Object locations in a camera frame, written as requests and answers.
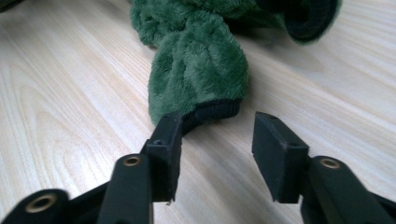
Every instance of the green fur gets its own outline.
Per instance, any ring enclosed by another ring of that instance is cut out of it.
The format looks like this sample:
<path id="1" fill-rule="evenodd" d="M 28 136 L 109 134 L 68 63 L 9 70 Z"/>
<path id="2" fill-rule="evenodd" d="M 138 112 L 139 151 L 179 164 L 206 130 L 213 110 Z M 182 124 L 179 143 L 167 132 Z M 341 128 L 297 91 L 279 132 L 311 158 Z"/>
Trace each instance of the green fur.
<path id="1" fill-rule="evenodd" d="M 295 41 L 310 43 L 332 24 L 340 2 L 304 0 L 270 14 L 254 0 L 134 0 L 133 27 L 145 45 L 158 48 L 148 84 L 153 122 L 174 111 L 188 115 L 191 123 L 206 121 L 194 120 L 194 113 L 216 119 L 235 115 L 235 105 L 227 104 L 245 97 L 248 63 L 224 20 L 247 28 L 282 29 Z M 216 116 L 213 108 L 230 111 Z"/>

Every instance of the wooden table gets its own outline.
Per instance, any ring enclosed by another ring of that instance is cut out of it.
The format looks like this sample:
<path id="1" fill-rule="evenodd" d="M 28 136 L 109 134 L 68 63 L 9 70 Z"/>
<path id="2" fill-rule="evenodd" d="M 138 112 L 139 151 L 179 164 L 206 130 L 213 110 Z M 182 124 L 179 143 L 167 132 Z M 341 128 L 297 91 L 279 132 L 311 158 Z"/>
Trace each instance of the wooden table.
<path id="1" fill-rule="evenodd" d="M 0 218 L 48 188 L 72 198 L 139 152 L 150 63 L 123 1 L 25 1 L 0 14 Z M 301 223 L 273 203 L 251 154 L 254 113 L 273 114 L 396 201 L 396 2 L 345 1 L 334 27 L 301 47 L 284 33 L 239 35 L 250 85 L 240 114 L 183 139 L 177 200 L 156 223 Z"/>

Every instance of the wooden floor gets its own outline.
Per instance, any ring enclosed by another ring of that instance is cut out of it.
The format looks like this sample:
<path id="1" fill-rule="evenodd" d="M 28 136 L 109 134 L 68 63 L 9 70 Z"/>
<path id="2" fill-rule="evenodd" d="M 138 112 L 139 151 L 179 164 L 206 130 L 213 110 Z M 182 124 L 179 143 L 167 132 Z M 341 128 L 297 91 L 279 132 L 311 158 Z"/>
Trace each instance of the wooden floor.
<path id="1" fill-rule="evenodd" d="M 72 198 L 139 152 L 155 49 L 131 28 L 126 0 L 26 0 L 0 14 L 0 219 L 48 188 Z M 183 139 L 177 200 L 156 223 L 302 223 L 273 203 L 250 152 L 255 111 L 347 163 L 368 190 L 396 201 L 396 2 L 345 1 L 318 43 L 281 32 L 237 37 L 250 85 L 240 114 Z"/>

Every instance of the green plush toy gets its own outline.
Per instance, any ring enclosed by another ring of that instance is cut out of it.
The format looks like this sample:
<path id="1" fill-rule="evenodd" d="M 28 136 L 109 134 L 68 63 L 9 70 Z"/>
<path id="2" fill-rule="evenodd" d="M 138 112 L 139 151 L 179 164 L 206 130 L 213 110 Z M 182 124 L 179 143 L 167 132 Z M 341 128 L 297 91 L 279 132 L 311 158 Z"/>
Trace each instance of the green plush toy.
<path id="1" fill-rule="evenodd" d="M 340 0 L 134 0 L 132 25 L 158 51 L 148 84 L 149 113 L 181 111 L 183 133 L 235 116 L 248 86 L 248 62 L 229 25 L 285 30 L 310 43 L 330 27 Z"/>

